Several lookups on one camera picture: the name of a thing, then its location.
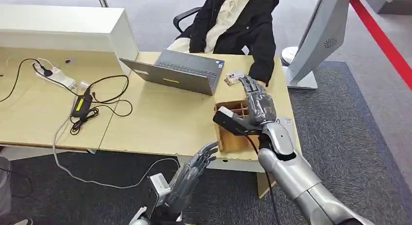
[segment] trash can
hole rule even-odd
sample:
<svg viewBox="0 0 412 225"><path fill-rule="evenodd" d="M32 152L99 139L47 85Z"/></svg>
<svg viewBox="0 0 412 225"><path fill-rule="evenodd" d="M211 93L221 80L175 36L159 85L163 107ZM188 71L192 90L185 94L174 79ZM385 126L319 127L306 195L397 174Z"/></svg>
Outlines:
<svg viewBox="0 0 412 225"><path fill-rule="evenodd" d="M0 156L0 168L11 170L10 161ZM11 210L10 172L0 169L0 216Z"/></svg>

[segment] black jacket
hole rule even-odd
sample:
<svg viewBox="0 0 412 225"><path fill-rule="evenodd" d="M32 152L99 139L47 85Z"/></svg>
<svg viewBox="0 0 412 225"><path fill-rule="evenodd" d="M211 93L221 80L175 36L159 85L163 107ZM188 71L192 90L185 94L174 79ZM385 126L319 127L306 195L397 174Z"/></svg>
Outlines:
<svg viewBox="0 0 412 225"><path fill-rule="evenodd" d="M193 24L178 38L190 38L190 52L204 52L207 32L216 25L216 18L225 0L206 0ZM249 0L235 24L217 40L213 53L244 54L247 46L255 62L249 75L268 83L275 66L275 40L272 29L272 11L279 0Z"/></svg>

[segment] white shelf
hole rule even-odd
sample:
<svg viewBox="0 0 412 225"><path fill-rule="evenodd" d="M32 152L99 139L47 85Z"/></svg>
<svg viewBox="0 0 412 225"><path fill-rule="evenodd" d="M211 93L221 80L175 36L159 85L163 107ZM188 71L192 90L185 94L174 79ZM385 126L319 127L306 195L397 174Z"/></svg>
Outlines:
<svg viewBox="0 0 412 225"><path fill-rule="evenodd" d="M0 47L138 54L124 8L0 5Z"/></svg>

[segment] laptop keyboard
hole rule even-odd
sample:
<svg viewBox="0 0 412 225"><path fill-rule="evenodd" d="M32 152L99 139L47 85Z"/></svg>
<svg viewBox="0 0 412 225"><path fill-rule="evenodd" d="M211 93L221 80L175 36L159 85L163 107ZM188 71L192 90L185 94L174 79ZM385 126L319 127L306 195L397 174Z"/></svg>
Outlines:
<svg viewBox="0 0 412 225"><path fill-rule="evenodd" d="M181 72L186 72L186 73L192 73L192 74L196 74L196 75L205 76L209 80L210 88L214 88L216 78L218 77L218 73L216 73L216 72L211 72L211 71L201 70L201 69L193 69L193 68L188 68L188 67L185 67L185 66L178 66L178 65L166 63L166 62L158 62L158 63L156 63L156 65L161 66L161 67L165 67L165 68L168 68L168 69L174 69L174 70L181 71Z"/></svg>

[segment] desk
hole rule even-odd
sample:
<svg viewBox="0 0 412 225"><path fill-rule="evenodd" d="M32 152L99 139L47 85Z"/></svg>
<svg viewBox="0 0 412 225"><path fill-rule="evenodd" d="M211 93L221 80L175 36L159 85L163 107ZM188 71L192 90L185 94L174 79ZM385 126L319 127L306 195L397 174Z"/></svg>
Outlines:
<svg viewBox="0 0 412 225"><path fill-rule="evenodd" d="M153 64L159 52L140 52L137 61ZM216 141L215 124L212 121L217 103L245 99L241 84L228 86L224 75L239 71L247 73L253 63L251 56L211 55L206 57L225 61L216 93L213 97L147 83L134 73L130 74L130 85L122 99L129 100L134 107L128 117L113 117L100 145L100 150L133 152L178 156L180 162L187 162L204 144ZM276 113L293 118L285 78L280 60L275 61L272 80L267 88L272 94ZM128 107L119 104L116 112L125 113ZM295 147L300 151L296 127ZM217 152L217 160L209 168L257 172L258 194L262 197L268 189L266 176L253 150L240 153Z"/></svg>
<svg viewBox="0 0 412 225"><path fill-rule="evenodd" d="M41 57L56 64L77 82L92 83L100 78L123 74L116 56L110 52L33 50L0 48L0 98L6 97L16 78L17 67L24 58ZM70 64L64 63L71 58ZM0 145L51 147L52 136L69 115L73 95L35 76L32 62L23 63L16 89L11 97L0 103ZM119 94L125 85L123 79L111 79L96 85L100 99ZM98 149L112 112L101 107L98 118L87 122L81 132L72 136L70 123L57 142L60 149Z"/></svg>

